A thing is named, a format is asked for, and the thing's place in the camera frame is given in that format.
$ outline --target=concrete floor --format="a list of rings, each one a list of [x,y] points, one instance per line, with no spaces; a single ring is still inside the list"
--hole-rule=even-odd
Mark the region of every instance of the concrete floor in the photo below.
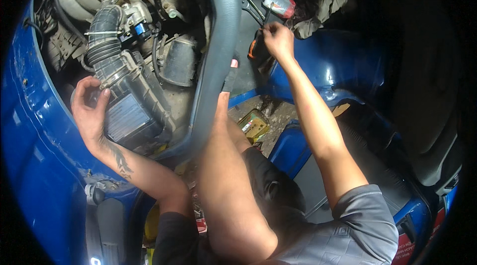
[[[260,139],[265,157],[270,155],[281,132],[291,119],[298,119],[295,106],[269,96],[255,96],[229,110],[229,116],[235,122],[247,115],[252,109],[259,110],[270,124],[270,130]]]

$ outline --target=person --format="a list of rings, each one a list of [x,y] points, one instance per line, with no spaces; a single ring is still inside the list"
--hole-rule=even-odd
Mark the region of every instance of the person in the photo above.
[[[110,91],[96,108],[78,82],[72,111],[91,154],[158,201],[153,264],[390,264],[398,232],[377,185],[369,185],[343,142],[337,122],[294,58],[293,33],[274,22],[265,45],[285,71],[302,130],[316,159],[333,221],[308,223],[304,198],[228,118],[229,93],[218,96],[210,138],[197,157],[197,188],[207,238],[199,238],[187,186],[169,168],[104,137]],[[232,67],[237,61],[232,60]]]

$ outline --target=hand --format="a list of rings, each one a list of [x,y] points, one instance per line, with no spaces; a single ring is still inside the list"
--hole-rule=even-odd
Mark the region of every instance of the hand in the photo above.
[[[286,26],[278,22],[266,24],[263,28],[263,38],[270,55],[280,64],[287,59],[294,59],[294,35]]]
[[[85,105],[84,94],[88,87],[98,87],[100,84],[101,81],[92,76],[80,80],[76,85],[75,98],[71,105],[78,131],[80,131],[84,144],[94,156],[103,151],[102,147],[107,141],[104,137],[104,114],[111,91],[104,89],[101,92],[94,109]]]

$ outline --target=engine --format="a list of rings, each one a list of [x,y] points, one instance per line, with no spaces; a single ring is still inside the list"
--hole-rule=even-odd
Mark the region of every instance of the engine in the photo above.
[[[42,56],[69,106],[93,75],[111,89],[105,133],[143,155],[187,131],[210,31],[208,0],[35,0]]]

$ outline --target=tattoo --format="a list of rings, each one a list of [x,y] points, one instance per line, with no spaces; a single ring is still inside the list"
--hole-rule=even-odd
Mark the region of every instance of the tattoo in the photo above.
[[[130,173],[134,173],[134,172],[127,166],[126,158],[122,154],[121,150],[118,147],[116,147],[116,145],[114,145],[112,142],[107,142],[107,144],[109,149],[111,149],[111,152],[116,157],[116,163],[118,166],[119,174],[123,178],[127,180],[131,180]]]

